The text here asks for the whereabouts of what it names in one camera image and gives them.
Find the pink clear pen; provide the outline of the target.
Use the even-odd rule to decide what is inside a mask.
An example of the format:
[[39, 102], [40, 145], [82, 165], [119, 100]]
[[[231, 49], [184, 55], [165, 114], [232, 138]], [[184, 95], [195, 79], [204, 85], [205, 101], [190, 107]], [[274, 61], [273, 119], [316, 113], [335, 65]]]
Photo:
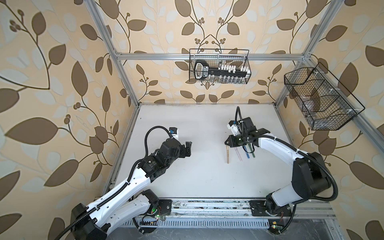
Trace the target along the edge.
[[236, 151], [236, 154], [237, 154], [237, 156], [238, 156], [240, 162], [242, 162], [243, 159], [242, 159], [242, 156], [241, 156], [241, 154], [240, 154], [240, 152], [239, 152], [239, 149], [238, 149], [238, 148], [235, 148], [235, 151]]

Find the tan pen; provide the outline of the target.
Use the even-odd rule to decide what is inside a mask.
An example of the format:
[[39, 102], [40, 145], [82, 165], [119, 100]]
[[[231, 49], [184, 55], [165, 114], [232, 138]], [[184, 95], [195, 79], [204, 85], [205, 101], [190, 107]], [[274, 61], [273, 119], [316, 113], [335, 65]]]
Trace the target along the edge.
[[230, 147], [226, 146], [226, 153], [227, 153], [227, 164], [230, 163]]

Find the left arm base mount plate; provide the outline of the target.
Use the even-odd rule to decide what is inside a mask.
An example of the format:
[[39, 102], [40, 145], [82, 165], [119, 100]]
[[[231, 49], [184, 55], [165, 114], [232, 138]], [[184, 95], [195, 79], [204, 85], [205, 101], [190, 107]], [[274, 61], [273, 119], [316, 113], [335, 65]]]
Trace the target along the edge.
[[151, 204], [149, 209], [139, 215], [144, 216], [169, 216], [172, 211], [171, 199], [160, 199], [156, 203]]

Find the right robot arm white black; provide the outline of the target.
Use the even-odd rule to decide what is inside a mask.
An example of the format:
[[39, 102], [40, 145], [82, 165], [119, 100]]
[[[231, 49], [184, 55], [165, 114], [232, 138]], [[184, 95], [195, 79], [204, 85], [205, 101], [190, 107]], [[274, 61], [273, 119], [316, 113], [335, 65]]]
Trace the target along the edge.
[[279, 159], [290, 171], [284, 187], [266, 196], [264, 210], [276, 215], [283, 207], [308, 200], [333, 201], [338, 196], [335, 179], [316, 152], [308, 153], [272, 135], [264, 128], [256, 128], [250, 118], [232, 120], [227, 125], [230, 136], [225, 141], [229, 148], [242, 148], [248, 154], [264, 150]]

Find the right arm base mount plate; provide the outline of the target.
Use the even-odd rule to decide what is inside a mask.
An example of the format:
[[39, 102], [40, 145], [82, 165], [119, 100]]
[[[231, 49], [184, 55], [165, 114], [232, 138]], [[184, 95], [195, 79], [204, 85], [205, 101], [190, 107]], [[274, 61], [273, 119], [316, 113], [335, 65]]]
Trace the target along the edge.
[[290, 217], [292, 215], [289, 205], [279, 207], [272, 201], [251, 200], [249, 205], [253, 217]]

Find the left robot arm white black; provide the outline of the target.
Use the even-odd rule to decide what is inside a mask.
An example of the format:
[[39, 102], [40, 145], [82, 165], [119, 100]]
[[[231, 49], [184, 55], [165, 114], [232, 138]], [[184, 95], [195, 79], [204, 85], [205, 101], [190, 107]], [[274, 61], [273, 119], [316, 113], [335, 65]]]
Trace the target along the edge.
[[191, 142], [170, 138], [154, 153], [136, 161], [129, 176], [100, 199], [72, 210], [71, 234], [76, 240], [105, 240], [114, 230], [139, 215], [158, 210], [159, 198], [146, 187], [178, 158], [191, 156]]

